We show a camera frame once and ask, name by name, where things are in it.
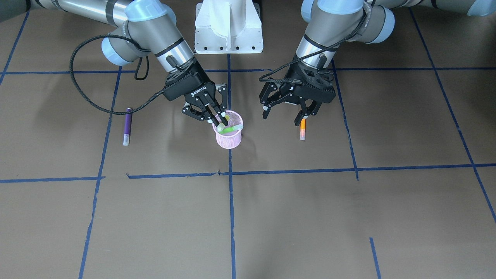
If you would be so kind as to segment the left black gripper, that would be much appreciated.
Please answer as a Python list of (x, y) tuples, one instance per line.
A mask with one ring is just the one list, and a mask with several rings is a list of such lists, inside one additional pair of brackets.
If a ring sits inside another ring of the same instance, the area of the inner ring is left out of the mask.
[[(266, 82), (259, 94), (264, 119), (267, 119), (275, 105), (283, 102), (299, 103), (301, 110), (294, 120), (295, 126), (299, 126), (303, 119), (317, 115), (322, 103), (330, 103), (336, 97), (334, 76), (327, 68), (314, 69), (303, 62), (296, 62), (289, 67), (285, 78), (301, 83)], [(312, 100), (308, 107), (305, 104), (306, 100)]]

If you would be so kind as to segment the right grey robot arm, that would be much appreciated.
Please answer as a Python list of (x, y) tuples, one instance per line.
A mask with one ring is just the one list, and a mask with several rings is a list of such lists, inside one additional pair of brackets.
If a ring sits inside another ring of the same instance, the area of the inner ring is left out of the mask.
[(159, 0), (2, 0), (1, 21), (32, 9), (65, 11), (116, 27), (109, 34), (82, 42), (73, 51), (69, 71), (78, 91), (81, 88), (73, 74), (73, 60), (87, 43), (102, 39), (102, 52), (114, 65), (128, 65), (149, 55), (159, 60), (167, 78), (164, 88), (150, 101), (160, 95), (170, 101), (183, 96), (184, 114), (220, 129), (228, 125), (227, 86), (215, 84), (207, 76), (179, 32), (174, 12)]

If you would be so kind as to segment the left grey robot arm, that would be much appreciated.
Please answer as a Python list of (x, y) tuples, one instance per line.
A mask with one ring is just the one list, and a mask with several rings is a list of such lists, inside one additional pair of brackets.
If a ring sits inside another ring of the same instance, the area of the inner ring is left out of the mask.
[(480, 17), (495, 12), (494, 0), (305, 0), (301, 15), (308, 26), (293, 60), (259, 78), (263, 118), (280, 103), (300, 107), (296, 126), (317, 115), (336, 97), (329, 65), (338, 48), (345, 42), (383, 42), (395, 27), (392, 9), (414, 6)]

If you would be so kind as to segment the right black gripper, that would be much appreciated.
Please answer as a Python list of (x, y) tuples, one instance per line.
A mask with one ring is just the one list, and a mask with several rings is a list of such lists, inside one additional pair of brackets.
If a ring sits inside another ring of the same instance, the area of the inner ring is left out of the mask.
[[(202, 100), (192, 99), (197, 91), (200, 92)], [(182, 113), (199, 121), (210, 122), (216, 127), (220, 122), (207, 106), (219, 116), (226, 115), (227, 85), (214, 84), (196, 58), (191, 59), (184, 69), (167, 76), (163, 94), (169, 101), (186, 95), (185, 99), (192, 101), (185, 103)]]

